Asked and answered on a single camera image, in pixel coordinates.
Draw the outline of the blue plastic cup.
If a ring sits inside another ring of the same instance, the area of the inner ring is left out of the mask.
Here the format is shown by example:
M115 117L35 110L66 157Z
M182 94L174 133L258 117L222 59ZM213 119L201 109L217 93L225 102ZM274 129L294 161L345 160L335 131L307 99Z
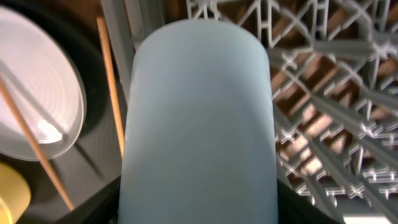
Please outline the blue plastic cup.
M119 223L277 223L270 66L229 22L185 20L134 57Z

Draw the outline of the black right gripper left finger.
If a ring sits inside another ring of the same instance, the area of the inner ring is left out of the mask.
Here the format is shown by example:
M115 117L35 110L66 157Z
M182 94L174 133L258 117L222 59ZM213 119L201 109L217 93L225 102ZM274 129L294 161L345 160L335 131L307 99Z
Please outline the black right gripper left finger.
M121 176L68 213L56 224L107 224L115 221L119 208Z

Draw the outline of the wooden chopstick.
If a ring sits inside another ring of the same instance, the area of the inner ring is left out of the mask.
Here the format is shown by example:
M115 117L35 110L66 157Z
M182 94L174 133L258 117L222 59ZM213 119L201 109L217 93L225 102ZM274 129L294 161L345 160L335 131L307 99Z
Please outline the wooden chopstick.
M111 49L109 46L109 37L108 37L108 31L106 28L106 21L104 17L99 16L96 18L97 26L98 26L98 32L99 32L99 38L101 42L101 49L103 53L103 60L104 60L104 65L105 65L105 70L106 70L106 78L108 82L108 88L109 88L109 95L111 98L111 106L113 110L113 115L114 115L114 122L116 126L116 132L118 136L118 142L119 142L119 150L120 150L120 155L121 158L124 157L124 130L123 130L123 121L121 117L121 112L120 112L120 106L119 106L119 100L118 100L118 91L116 88L116 80L114 76L114 68L113 68L113 61L112 61L112 56L111 56Z
M27 125L23 115L19 111L17 105L15 104L14 100L12 99L11 94L8 92L6 85L4 84L3 80L1 80L1 94L6 102L9 110L11 111L13 117L15 118L16 122L18 123L21 131L24 133L29 145L31 146L35 155L39 158L39 161L46 171L47 175L49 176L50 180L52 181L53 185L63 198L63 201L67 205L70 211L75 209L74 204L72 203L67 191L65 190L62 182L58 178L57 173L54 171L52 165L50 164L49 160L47 159L45 153L43 152L42 148L40 147L39 143L36 141L35 136L32 134L30 127Z

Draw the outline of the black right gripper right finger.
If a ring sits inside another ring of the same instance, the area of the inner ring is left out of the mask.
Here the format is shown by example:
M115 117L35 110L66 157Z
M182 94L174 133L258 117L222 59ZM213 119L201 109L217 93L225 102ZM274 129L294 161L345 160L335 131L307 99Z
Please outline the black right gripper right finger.
M339 224L277 180L279 224Z

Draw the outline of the yellow bowl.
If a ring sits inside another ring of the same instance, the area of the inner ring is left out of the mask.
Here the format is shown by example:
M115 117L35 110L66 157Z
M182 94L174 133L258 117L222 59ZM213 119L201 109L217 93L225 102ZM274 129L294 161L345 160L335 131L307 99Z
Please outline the yellow bowl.
M1 224L15 224L29 206L31 192L25 178L1 163Z

